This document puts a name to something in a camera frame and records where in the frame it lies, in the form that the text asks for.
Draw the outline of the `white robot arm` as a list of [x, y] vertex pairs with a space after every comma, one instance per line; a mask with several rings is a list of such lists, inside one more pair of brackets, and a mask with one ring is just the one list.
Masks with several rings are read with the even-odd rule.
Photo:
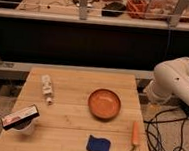
[[158, 63], [144, 92], [153, 104], [165, 104], [176, 95], [189, 106], [189, 57]]

